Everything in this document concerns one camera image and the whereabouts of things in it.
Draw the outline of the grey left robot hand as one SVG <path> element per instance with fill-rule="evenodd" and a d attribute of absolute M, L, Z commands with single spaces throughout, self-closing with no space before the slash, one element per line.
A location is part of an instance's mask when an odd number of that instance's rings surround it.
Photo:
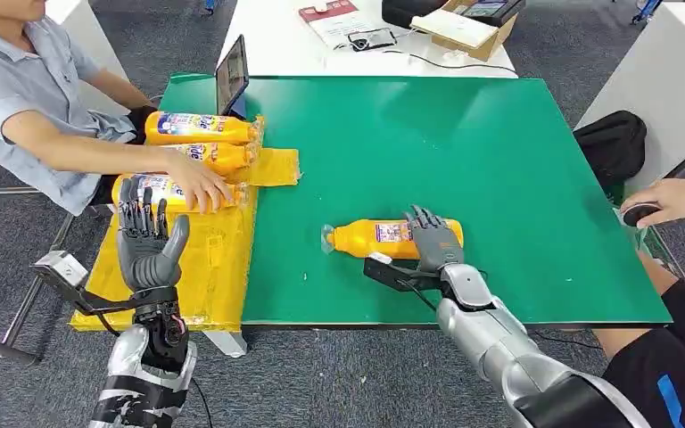
<path fill-rule="evenodd" d="M 137 187 L 135 178 L 121 181 L 116 245 L 122 278 L 132 292 L 174 287 L 182 275 L 179 261 L 189 239 L 190 218 L 180 214 L 169 226 L 167 201 L 161 199 L 153 210 L 153 190 L 145 188 L 139 199 Z"/>

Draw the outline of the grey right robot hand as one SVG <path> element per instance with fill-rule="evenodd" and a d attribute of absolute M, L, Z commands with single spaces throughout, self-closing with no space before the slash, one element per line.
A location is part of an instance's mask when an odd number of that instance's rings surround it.
<path fill-rule="evenodd" d="M 446 265 L 465 261 L 458 237 L 443 218 L 417 205 L 412 205 L 404 215 L 417 247 L 419 270 L 437 273 Z"/>

